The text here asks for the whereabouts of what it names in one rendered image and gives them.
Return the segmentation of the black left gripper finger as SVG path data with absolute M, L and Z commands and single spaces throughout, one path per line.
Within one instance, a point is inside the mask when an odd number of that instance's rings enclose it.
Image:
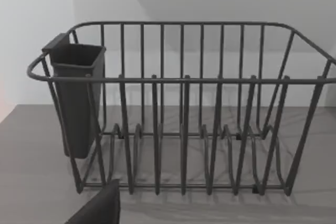
M 113 179 L 65 224 L 120 224 L 119 180 Z

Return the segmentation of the dark grey cutlery holder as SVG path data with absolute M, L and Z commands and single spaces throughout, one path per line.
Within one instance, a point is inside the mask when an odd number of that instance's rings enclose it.
M 95 78 L 103 77 L 105 47 L 72 44 L 69 35 L 60 33 L 42 51 L 49 53 L 55 77 L 86 78 L 88 74 Z M 74 157 L 85 159 L 94 140 L 87 84 L 59 82 L 56 90 L 62 96 L 68 125 L 67 139 Z

